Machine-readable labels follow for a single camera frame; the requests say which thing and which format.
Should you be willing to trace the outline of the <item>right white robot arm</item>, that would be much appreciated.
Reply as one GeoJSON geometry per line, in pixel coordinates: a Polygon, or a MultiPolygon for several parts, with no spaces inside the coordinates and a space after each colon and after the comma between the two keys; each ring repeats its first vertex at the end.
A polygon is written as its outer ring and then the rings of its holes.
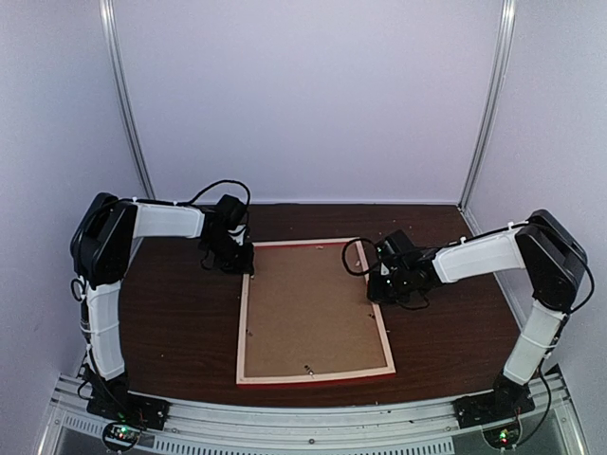
{"type": "Polygon", "coordinates": [[[404,304],[411,294],[506,270],[526,272],[532,310],[502,368],[505,380],[487,396],[492,417],[503,419],[523,402],[526,385],[554,350],[565,322],[579,308],[584,278],[592,276],[585,250],[547,209],[524,221],[443,246],[417,246],[399,229],[375,243],[376,262],[361,271],[373,303],[404,304]]]}

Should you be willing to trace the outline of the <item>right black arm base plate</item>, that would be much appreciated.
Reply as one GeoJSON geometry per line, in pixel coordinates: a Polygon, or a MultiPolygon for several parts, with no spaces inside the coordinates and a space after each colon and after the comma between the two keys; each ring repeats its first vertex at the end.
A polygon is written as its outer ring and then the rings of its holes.
{"type": "Polygon", "coordinates": [[[535,403],[527,391],[522,394],[489,391],[460,397],[452,404],[460,428],[472,428],[513,419],[519,413],[531,412],[535,409],[535,403]]]}

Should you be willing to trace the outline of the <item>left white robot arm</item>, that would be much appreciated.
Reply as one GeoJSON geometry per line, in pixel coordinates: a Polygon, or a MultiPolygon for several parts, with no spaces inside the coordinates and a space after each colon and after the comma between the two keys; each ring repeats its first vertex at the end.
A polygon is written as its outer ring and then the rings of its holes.
{"type": "Polygon", "coordinates": [[[119,299],[131,263],[132,243],[144,238],[195,239],[227,274],[254,271],[248,241],[248,201],[225,194],[209,207],[194,201],[118,198],[101,192],[92,201],[70,243],[76,298],[83,303],[82,331],[88,365],[102,383],[126,374],[120,345],[119,299]]]}

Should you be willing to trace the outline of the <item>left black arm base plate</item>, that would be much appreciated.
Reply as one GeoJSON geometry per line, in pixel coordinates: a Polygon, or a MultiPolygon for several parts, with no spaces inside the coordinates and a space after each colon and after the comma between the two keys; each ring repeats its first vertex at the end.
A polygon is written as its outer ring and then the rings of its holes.
{"type": "Polygon", "coordinates": [[[166,400],[129,393],[126,410],[121,410],[113,400],[94,396],[87,404],[88,413],[107,420],[126,423],[145,429],[163,430],[170,403],[166,400]]]}

